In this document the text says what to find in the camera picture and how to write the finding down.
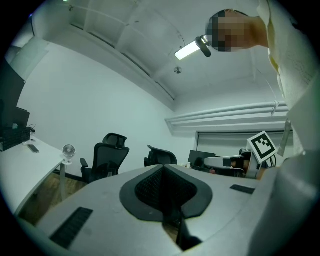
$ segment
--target office chair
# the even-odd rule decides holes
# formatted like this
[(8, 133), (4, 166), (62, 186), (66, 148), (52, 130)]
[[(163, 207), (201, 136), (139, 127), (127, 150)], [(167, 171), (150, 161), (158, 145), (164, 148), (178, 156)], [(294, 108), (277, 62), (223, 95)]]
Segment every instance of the office chair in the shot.
[(85, 183), (118, 175), (118, 170), (129, 153), (128, 147), (98, 143), (94, 147), (93, 166), (89, 168), (84, 158), (80, 159), (82, 179)]
[(144, 167), (159, 164), (178, 164), (177, 158), (173, 153), (152, 147), (150, 145), (148, 145), (148, 148), (151, 149), (151, 151), (149, 152), (149, 157), (144, 158)]
[(116, 133), (109, 133), (107, 134), (102, 143), (109, 144), (116, 146), (117, 148), (123, 148), (125, 147), (125, 141), (127, 140), (127, 137), (116, 134)]

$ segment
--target ceiling light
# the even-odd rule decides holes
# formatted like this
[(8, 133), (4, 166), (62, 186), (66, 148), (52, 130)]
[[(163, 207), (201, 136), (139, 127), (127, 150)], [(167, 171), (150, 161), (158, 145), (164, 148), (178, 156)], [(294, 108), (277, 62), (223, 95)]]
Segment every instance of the ceiling light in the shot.
[(177, 57), (179, 61), (181, 61), (183, 58), (187, 57), (190, 54), (193, 54), (198, 50), (199, 50), (199, 47), (197, 46), (196, 42), (193, 41), (192, 43), (189, 43), (187, 46), (178, 50), (174, 55)]

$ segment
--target white desk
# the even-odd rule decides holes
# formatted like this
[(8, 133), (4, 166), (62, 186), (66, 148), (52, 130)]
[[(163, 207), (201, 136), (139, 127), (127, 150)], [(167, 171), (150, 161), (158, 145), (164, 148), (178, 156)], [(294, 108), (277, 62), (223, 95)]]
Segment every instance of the white desk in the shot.
[[(84, 207), (92, 209), (93, 213), (68, 248), (70, 252), (79, 255), (178, 255), (182, 250), (169, 237), (161, 222), (137, 219), (125, 209), (120, 200), (119, 194), (126, 182), (154, 167), (148, 166), (90, 183), (48, 212), (39, 221), (37, 228), (50, 237), (77, 208)], [(260, 184), (260, 181), (255, 179), (212, 175), (177, 165), (172, 167), (205, 182), (212, 189), (212, 201), (201, 217), (186, 219), (190, 234), (202, 241), (214, 235), (219, 236), (224, 227), (235, 219), (252, 199), (250, 194), (230, 189), (232, 185), (257, 188)], [(255, 215), (247, 213), (247, 216), (257, 219), (254, 218)], [(250, 225), (250, 231), (254, 230), (255, 225)], [(225, 239), (225, 244), (233, 239), (236, 237), (231, 234)], [(211, 254), (208, 250), (197, 255)]]
[[(40, 152), (33, 153), (28, 146), (19, 144), (0, 152), (0, 188), (12, 214), (18, 215), (29, 197), (63, 161), (63, 154), (33, 137), (33, 144)], [(65, 198), (65, 168), (60, 173), (62, 199)]]

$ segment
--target chair headrest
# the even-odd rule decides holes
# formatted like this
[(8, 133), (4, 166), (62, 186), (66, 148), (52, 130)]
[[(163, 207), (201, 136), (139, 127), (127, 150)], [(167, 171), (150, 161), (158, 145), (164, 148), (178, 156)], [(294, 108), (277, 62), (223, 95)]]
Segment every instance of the chair headrest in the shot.
[(102, 143), (113, 145), (116, 148), (123, 148), (125, 147), (125, 141), (127, 140), (127, 137), (116, 134), (116, 133), (109, 133), (107, 134)]

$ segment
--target ceiling beam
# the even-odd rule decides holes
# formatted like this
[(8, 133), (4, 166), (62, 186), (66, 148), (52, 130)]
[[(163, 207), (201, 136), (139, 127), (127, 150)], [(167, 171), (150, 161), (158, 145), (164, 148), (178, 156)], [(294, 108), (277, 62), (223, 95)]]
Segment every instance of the ceiling beam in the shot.
[(176, 67), (175, 63), (170, 60), (165, 65), (160, 67), (156, 72), (154, 72), (151, 75), (151, 78), (154, 79), (155, 81), (158, 81), (163, 75), (165, 75), (169, 71), (173, 72), (175, 67)]
[(95, 25), (98, 15), (90, 10), (99, 10), (102, 5), (102, 1), (100, 0), (90, 0), (88, 4), (88, 11), (85, 15), (84, 28), (83, 30), (90, 33)]
[(139, 16), (143, 13), (146, 8), (153, 2), (154, 0), (147, 1), (139, 1), (136, 3), (133, 12), (126, 22), (126, 26), (121, 30), (119, 40), (115, 46), (119, 52), (124, 52), (124, 50), (128, 47), (128, 44), (134, 34), (132, 29), (130, 28), (136, 21), (138, 21)]
[(166, 86), (163, 82), (160, 83), (160, 82), (156, 81), (156, 83), (159, 84), (159, 85), (165, 90), (165, 92), (170, 95), (170, 97), (171, 97), (173, 100), (176, 99), (177, 94), (176, 94), (175, 92), (173, 92), (171, 88), (169, 88), (168, 86)]
[[(63, 36), (59, 38), (61, 40), (55, 41), (55, 44), (72, 49), (73, 51), (108, 67), (152, 95), (172, 111), (175, 110), (174, 97), (166, 92), (167, 88), (165, 86), (156, 83), (129, 58), (106, 44), (104, 41), (72, 25), (70, 25), (68, 30), (62, 35)], [(84, 40), (83, 43), (74, 44), (74, 41), (69, 38), (77, 40), (84, 38), (87, 40)]]

